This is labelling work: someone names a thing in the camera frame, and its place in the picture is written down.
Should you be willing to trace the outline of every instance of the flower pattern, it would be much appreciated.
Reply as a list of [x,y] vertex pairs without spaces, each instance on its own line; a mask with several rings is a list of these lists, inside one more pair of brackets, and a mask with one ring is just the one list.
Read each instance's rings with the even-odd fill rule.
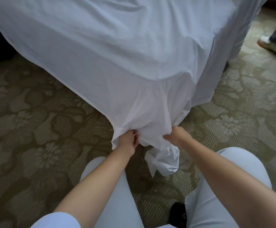
[[[214,151],[254,153],[276,191],[276,55],[256,43],[275,27],[276,12],[263,9],[212,101],[193,107],[181,126]],[[30,227],[52,212],[87,163],[111,152],[112,136],[104,115],[44,69],[19,54],[0,63],[0,227]],[[148,228],[168,222],[171,205],[197,186],[199,171],[181,149],[179,170],[152,178],[146,149],[137,148],[125,171]]]

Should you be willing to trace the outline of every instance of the person's right arm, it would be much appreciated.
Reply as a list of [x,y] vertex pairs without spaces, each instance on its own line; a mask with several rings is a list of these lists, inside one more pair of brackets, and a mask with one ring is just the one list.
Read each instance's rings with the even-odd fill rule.
[[243,169],[203,146],[182,127],[164,135],[184,148],[239,227],[276,228],[276,193]]

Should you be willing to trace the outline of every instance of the white pants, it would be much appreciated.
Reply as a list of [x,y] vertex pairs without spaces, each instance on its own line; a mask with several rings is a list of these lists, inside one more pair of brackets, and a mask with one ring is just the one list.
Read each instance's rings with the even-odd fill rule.
[[[261,161],[245,149],[230,147],[218,153],[272,188],[269,176]],[[92,160],[82,173],[81,180],[94,170],[105,157]],[[185,198],[187,227],[230,228],[238,227],[234,219],[217,199],[203,176],[197,188]],[[143,228],[143,223],[130,192],[125,172],[107,202],[95,228]]]

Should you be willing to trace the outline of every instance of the shoe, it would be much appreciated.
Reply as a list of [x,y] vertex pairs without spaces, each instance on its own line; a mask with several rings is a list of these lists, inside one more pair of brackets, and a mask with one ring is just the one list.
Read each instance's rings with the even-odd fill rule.
[[186,228],[186,210],[184,203],[176,202],[170,210],[169,223],[176,228]]
[[258,41],[258,45],[260,45],[262,48],[271,50],[276,53],[276,43],[270,42],[270,37],[261,36]]

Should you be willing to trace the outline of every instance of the person's left hand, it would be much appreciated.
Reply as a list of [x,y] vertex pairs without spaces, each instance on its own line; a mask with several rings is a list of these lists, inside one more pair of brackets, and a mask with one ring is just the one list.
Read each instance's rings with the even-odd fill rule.
[[119,145],[118,147],[124,147],[128,149],[131,155],[135,153],[135,149],[139,144],[139,137],[137,130],[129,130],[128,132],[122,134],[119,137]]

